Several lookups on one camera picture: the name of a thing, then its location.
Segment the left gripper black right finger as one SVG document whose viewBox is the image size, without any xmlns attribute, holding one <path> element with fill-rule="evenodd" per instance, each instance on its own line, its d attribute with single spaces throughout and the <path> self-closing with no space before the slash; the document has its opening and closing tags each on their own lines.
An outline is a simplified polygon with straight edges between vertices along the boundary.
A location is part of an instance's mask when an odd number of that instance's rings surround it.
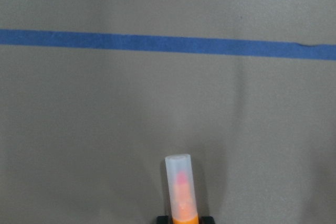
<svg viewBox="0 0 336 224">
<path fill-rule="evenodd" d="M 198 218 L 199 224 L 215 224 L 215 220 L 212 216 L 200 216 Z"/>
</svg>

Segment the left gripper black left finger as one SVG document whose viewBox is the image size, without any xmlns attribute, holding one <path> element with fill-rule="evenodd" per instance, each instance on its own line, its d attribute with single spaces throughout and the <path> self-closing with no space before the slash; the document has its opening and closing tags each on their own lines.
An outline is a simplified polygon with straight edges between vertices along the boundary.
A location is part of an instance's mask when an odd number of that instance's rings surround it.
<svg viewBox="0 0 336 224">
<path fill-rule="evenodd" d="M 157 216 L 156 224 L 173 224 L 170 216 Z"/>
</svg>

